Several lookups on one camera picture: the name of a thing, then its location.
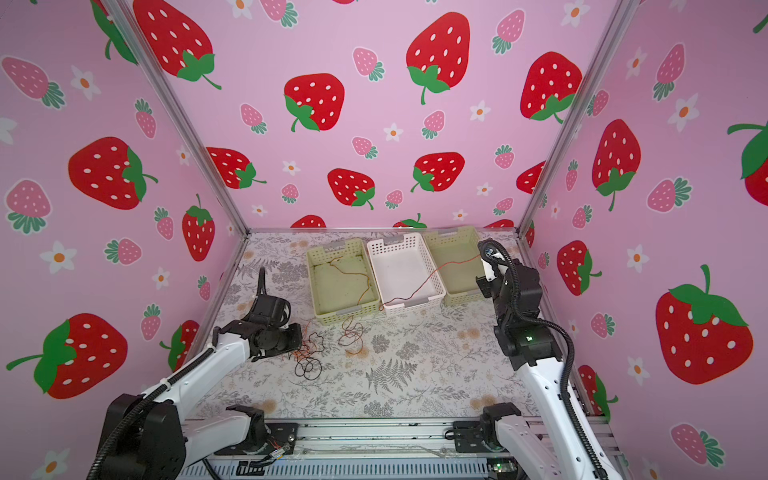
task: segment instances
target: plastic basket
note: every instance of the plastic basket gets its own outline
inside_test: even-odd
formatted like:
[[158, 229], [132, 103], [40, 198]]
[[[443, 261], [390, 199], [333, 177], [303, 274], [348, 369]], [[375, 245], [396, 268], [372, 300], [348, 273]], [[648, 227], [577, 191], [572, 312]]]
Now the plastic basket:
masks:
[[[436, 268], [420, 233], [372, 240], [368, 242], [368, 253], [383, 302], [408, 298]], [[385, 304], [384, 312], [396, 315], [415, 309], [439, 308], [444, 296], [445, 285], [440, 272], [435, 272], [413, 297]]]
[[[480, 237], [474, 227], [428, 232], [423, 236], [437, 266], [448, 262], [463, 262], [479, 253]], [[443, 303], [451, 306], [483, 299], [475, 278], [484, 275], [479, 257], [461, 265], [445, 265], [440, 269], [440, 277], [447, 291]]]
[[[315, 317], [323, 325], [340, 322], [349, 315], [367, 316], [379, 312], [379, 289], [373, 275], [371, 261], [365, 245], [359, 238], [340, 240], [306, 252], [307, 268], [310, 272], [310, 287]], [[370, 290], [360, 295], [367, 287], [366, 278], [361, 275], [343, 273], [364, 273], [370, 281]]]

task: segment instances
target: strawberry wallpaper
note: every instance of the strawberry wallpaper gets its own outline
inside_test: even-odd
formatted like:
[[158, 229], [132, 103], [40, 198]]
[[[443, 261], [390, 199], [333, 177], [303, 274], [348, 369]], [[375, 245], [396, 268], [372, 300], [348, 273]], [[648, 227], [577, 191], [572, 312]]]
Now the strawberry wallpaper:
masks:
[[0, 45], [5, 476], [83, 478], [109, 403], [186, 359], [238, 237], [99, 1], [13, 2]]
[[642, 2], [528, 236], [635, 479], [763, 478], [768, 11]]
[[133, 11], [251, 227], [484, 227], [519, 223], [614, 3]]

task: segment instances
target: floral tabletop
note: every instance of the floral tabletop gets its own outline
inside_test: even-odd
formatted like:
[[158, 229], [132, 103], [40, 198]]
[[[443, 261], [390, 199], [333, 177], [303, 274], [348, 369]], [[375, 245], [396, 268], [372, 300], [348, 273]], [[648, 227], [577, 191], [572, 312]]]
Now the floral tabletop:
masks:
[[[512, 232], [478, 233], [492, 235], [519, 257]], [[513, 402], [523, 415], [537, 415], [496, 343], [490, 300], [397, 317], [380, 313], [352, 319], [346, 330], [341, 323], [323, 326], [314, 319], [307, 249], [351, 237], [367, 241], [393, 235], [252, 233], [215, 324], [224, 326], [247, 313], [264, 266], [267, 292], [290, 301], [290, 321], [302, 326], [307, 349], [318, 351], [301, 363], [292, 354], [246, 363], [213, 387], [190, 417], [211, 417], [234, 404], [257, 406], [274, 419], [470, 417], [498, 402]]]

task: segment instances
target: green plastic basket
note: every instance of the green plastic basket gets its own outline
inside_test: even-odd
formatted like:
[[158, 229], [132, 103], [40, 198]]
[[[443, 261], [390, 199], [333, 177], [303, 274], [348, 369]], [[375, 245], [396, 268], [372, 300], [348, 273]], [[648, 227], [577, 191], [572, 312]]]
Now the green plastic basket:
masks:
[[[306, 252], [315, 317], [323, 325], [343, 321], [350, 315], [369, 316], [379, 312], [379, 287], [371, 260], [359, 238], [340, 240]], [[344, 273], [363, 273], [345, 275]], [[370, 289], [362, 296], [370, 282]]]
[[[458, 227], [422, 235], [437, 266], [447, 262], [463, 262], [479, 253], [480, 237], [474, 227]], [[445, 265], [440, 269], [442, 282], [448, 290], [443, 303], [452, 306], [482, 299], [483, 295], [475, 278], [484, 275], [482, 260], [479, 257], [461, 265]]]

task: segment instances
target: white plastic basket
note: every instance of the white plastic basket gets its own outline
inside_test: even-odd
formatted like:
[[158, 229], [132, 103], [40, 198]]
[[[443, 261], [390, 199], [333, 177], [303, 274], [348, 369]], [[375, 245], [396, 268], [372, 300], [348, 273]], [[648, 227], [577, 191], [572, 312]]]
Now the white plastic basket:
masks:
[[445, 296], [440, 272], [435, 272], [411, 298], [400, 300], [410, 297], [437, 268], [420, 233], [372, 240], [368, 242], [368, 254], [379, 296], [382, 302], [389, 302], [384, 304], [387, 315], [440, 307]]

